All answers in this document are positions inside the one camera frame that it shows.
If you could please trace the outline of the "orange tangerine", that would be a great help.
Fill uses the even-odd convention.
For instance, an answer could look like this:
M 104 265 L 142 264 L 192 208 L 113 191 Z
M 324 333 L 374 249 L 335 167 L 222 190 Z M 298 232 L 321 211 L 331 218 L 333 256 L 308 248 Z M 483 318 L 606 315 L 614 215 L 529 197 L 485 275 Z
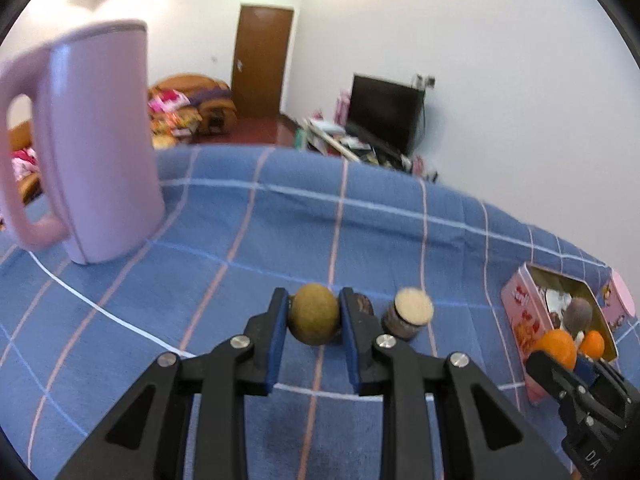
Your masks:
M 584 356 L 592 360 L 600 360 L 604 356 L 605 341 L 603 336 L 597 330 L 590 330 L 585 333 L 578 350 Z
M 533 351 L 543 351 L 567 370 L 574 370 L 577 362 L 577 348 L 574 339 L 562 328 L 548 330 L 533 345 Z

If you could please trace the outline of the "purple beet shaped fruit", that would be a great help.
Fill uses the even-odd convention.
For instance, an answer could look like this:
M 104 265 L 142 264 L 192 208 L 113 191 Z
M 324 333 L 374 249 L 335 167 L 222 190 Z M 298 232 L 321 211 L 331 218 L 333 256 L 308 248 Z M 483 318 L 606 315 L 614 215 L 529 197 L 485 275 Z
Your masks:
M 585 333 L 592 321 L 591 304 L 580 297 L 573 297 L 564 310 L 563 326 L 567 333 L 576 339 L 579 333 Z

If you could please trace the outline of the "mottled brown white fruit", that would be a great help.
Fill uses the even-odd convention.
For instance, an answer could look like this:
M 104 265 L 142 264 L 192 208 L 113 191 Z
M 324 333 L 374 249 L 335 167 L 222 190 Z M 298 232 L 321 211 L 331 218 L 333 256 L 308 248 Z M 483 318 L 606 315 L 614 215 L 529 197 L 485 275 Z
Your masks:
M 406 287 L 395 295 L 386 309 L 382 326 L 386 333 L 408 341 L 431 323 L 434 313 L 434 304 L 426 292 Z

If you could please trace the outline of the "dark brown passion fruit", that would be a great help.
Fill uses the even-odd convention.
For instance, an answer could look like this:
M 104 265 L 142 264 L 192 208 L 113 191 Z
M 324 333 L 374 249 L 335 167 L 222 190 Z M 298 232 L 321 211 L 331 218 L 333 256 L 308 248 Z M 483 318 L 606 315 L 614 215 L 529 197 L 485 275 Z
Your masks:
M 371 301 L 366 295 L 356 292 L 355 299 L 356 299 L 359 312 L 365 313 L 367 315 L 374 315 L 374 310 L 373 310 Z

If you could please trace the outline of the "printed paper leaflet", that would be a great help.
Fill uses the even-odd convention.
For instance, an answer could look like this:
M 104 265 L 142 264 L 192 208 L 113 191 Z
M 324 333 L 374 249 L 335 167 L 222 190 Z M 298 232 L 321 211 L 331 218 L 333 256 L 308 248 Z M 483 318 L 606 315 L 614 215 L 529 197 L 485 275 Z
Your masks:
M 543 293 L 544 303 L 546 304 L 549 318 L 554 328 L 560 328 L 563 322 L 563 316 L 572 302 L 572 295 L 568 292 L 560 292 L 559 290 L 547 288 Z

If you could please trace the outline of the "pink rectangular tin box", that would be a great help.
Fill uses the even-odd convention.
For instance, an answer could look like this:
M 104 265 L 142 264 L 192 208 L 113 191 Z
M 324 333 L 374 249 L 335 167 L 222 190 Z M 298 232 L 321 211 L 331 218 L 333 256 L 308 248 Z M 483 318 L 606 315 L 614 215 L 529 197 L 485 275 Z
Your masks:
M 592 321 L 585 333 L 597 330 L 605 341 L 603 359 L 615 361 L 618 358 L 616 343 L 587 282 L 526 262 L 515 271 L 501 291 L 502 303 L 506 308 L 522 367 L 525 367 L 536 340 L 548 330 L 554 330 L 542 296 L 547 288 L 568 292 L 572 297 L 584 298 L 591 304 Z

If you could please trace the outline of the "blue plaid tablecloth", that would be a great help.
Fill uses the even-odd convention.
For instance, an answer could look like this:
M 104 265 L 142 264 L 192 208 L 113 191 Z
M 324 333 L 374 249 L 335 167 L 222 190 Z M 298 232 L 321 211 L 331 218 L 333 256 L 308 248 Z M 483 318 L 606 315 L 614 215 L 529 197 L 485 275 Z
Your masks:
M 149 244 L 76 266 L 1 240 L 1 425 L 51 479 L 168 347 L 212 350 L 272 292 L 350 287 L 383 312 L 404 287 L 435 305 L 413 347 L 466 353 L 559 451 L 551 402 L 528 402 L 501 291 L 532 262 L 598 287 L 608 267 L 547 231 L 438 184 L 276 148 L 174 148 L 157 162 L 167 217 Z

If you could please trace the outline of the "pink electric kettle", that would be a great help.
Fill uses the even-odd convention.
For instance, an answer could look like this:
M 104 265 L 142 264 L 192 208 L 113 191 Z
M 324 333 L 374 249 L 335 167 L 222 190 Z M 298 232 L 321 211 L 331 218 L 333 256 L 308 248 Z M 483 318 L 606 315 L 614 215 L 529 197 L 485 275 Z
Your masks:
M 94 23 L 1 66 L 1 110 L 32 102 L 32 142 L 49 212 L 32 222 L 1 136 L 1 214 L 15 243 L 64 246 L 74 263 L 116 259 L 160 225 L 160 192 L 148 115 L 148 28 Z

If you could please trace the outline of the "white tv stand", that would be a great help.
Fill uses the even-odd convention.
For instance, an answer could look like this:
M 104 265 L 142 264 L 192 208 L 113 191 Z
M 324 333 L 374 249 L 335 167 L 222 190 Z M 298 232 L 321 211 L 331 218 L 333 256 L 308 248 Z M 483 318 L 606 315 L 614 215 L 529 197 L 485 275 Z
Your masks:
M 420 156 L 401 154 L 371 136 L 367 130 L 354 125 L 343 127 L 319 118 L 304 119 L 297 125 L 294 148 L 299 151 L 312 148 L 324 156 L 336 155 L 351 162 L 401 171 L 426 182 L 436 183 L 439 180 L 438 171 L 428 169 Z

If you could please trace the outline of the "black television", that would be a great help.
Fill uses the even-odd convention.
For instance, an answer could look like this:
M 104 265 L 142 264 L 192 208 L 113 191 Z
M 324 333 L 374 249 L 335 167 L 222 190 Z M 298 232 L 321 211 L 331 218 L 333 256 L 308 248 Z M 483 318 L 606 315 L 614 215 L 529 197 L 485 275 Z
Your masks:
M 345 130 L 361 140 L 408 155 L 423 112 L 425 91 L 354 75 Z

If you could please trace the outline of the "brown leather sofa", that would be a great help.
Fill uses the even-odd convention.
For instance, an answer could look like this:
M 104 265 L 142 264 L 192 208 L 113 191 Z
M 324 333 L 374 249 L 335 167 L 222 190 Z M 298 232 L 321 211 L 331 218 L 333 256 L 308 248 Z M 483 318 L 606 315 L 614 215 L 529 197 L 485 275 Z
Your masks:
M 229 133 L 238 122 L 228 84 L 199 74 L 179 74 L 153 84 L 148 112 L 156 150 Z

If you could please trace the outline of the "brown wooden door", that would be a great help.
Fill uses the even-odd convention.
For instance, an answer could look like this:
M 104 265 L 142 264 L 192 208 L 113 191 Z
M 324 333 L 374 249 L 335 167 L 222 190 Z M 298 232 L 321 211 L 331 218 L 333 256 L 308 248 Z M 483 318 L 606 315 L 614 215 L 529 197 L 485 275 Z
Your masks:
M 293 9 L 241 6 L 231 83 L 241 117 L 279 115 L 293 18 Z

